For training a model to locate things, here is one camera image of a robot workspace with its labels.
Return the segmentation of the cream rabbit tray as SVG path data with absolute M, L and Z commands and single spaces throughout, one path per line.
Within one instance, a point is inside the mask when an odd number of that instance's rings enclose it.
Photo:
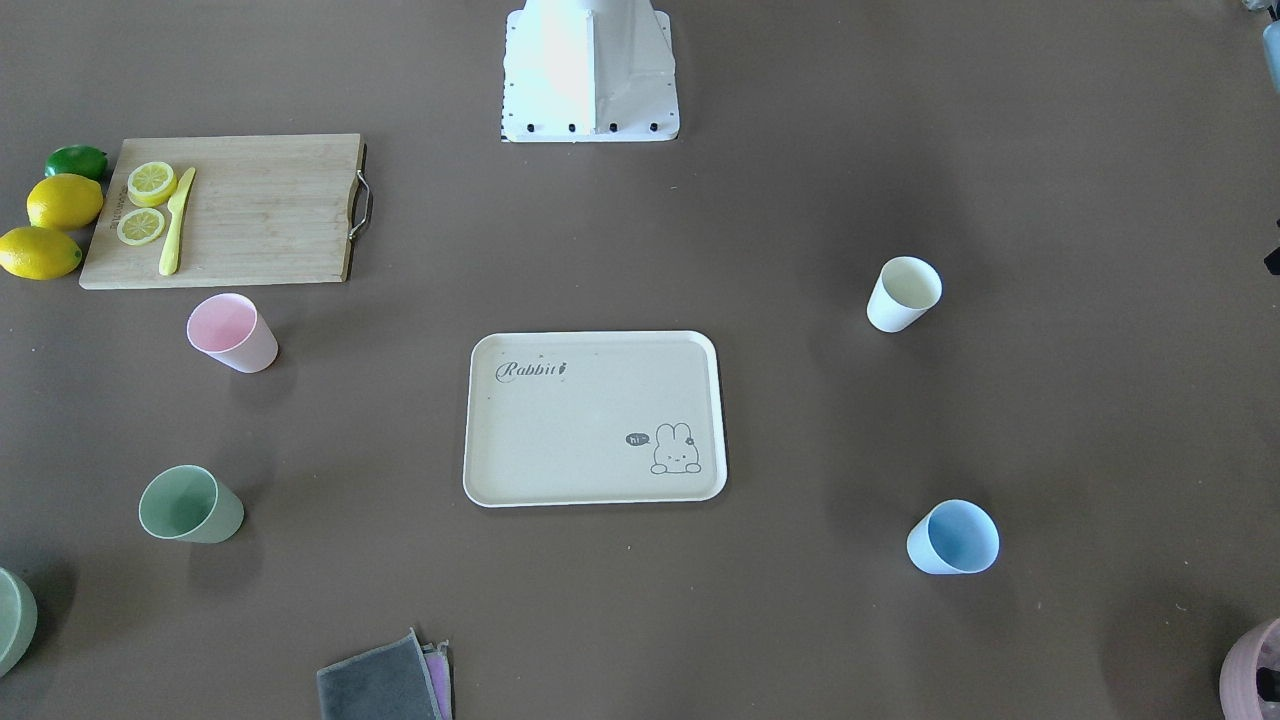
M 700 502 L 727 477 L 704 334 L 497 333 L 474 346 L 462 483 L 476 505 Z

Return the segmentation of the lemon half lower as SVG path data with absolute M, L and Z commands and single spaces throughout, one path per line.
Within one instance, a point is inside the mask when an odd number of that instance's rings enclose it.
M 165 234 L 166 218 L 156 208 L 138 208 L 116 223 L 116 238 L 129 246 L 141 246 Z

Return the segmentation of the green plastic cup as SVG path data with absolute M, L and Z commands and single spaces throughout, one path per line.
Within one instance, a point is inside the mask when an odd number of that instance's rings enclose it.
M 238 532 L 244 506 L 205 468 L 179 465 L 148 483 L 140 497 L 138 519 L 159 539 L 218 543 Z

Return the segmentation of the yellow lemon lower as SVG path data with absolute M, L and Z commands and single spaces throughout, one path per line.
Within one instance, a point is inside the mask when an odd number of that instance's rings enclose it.
M 58 278 L 73 272 L 82 258 L 79 245 L 63 231 L 26 225 L 1 237 L 3 269 L 20 278 Z

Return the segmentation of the purple cloth underneath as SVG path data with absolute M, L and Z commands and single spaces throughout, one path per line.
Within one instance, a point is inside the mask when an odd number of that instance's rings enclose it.
M 454 712 L 448 642 L 424 644 L 422 656 L 431 682 L 438 717 L 451 720 L 454 717 Z

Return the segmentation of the grey folded cloth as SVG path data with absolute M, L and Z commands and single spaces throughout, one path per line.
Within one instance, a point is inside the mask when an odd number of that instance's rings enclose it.
M 439 719 L 415 632 L 316 673 L 323 719 Z

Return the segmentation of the cream white plastic cup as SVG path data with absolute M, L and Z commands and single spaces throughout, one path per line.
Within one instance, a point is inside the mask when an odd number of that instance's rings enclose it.
M 881 269 L 867 305 L 867 318 L 878 331 L 896 333 L 942 297 L 940 273 L 927 261 L 914 256 L 890 259 Z

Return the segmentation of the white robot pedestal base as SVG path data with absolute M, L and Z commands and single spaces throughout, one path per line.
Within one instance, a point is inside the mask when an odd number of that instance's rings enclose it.
M 507 15 L 503 65 L 506 142 L 678 136 L 671 18 L 649 1 L 527 1 Z

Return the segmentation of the yellow lemon upper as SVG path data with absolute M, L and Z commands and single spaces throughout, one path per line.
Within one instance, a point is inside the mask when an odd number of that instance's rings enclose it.
M 77 231 L 95 223 L 102 205 L 101 184 L 72 173 L 44 178 L 26 200 L 29 224 L 55 231 Z

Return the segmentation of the bamboo cutting board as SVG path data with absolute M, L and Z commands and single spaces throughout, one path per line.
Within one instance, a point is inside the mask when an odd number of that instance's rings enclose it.
M 128 138 L 79 272 L 86 290 L 342 282 L 365 142 L 348 135 Z M 195 168 L 179 265 L 163 275 L 160 241 L 116 237 L 132 209 L 127 179 L 147 161 Z

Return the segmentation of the blue plastic cup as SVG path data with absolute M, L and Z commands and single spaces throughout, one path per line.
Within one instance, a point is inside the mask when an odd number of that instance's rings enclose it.
M 980 506 L 950 498 L 936 505 L 909 533 L 908 556 L 922 571 L 936 575 L 975 574 L 1000 553 L 1000 534 Z

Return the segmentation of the lemon half upper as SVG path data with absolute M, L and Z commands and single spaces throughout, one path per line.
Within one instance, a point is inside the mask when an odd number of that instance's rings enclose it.
M 147 161 L 129 173 L 125 193 L 137 208 L 157 208 L 177 190 L 178 174 L 165 161 Z

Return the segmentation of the pink plastic cup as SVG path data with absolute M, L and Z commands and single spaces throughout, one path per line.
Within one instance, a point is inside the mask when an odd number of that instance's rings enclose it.
M 241 373 L 256 373 L 276 359 L 279 345 L 259 310 L 239 293 L 204 300 L 186 323 L 189 343 Z

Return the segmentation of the yellow lemon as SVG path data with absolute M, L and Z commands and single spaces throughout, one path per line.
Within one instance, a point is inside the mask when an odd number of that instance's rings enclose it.
M 58 278 L 73 272 L 82 258 L 79 245 L 63 231 L 26 225 L 1 237 L 3 269 L 20 278 Z
M 26 200 L 29 224 L 55 231 L 77 231 L 95 223 L 102 205 L 101 184 L 72 173 L 44 178 Z

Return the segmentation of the green lime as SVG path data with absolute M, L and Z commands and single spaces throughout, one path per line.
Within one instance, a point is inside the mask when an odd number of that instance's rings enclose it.
M 44 174 L 73 174 L 101 181 L 109 168 L 108 154 L 91 145 L 69 145 L 50 152 L 45 160 Z

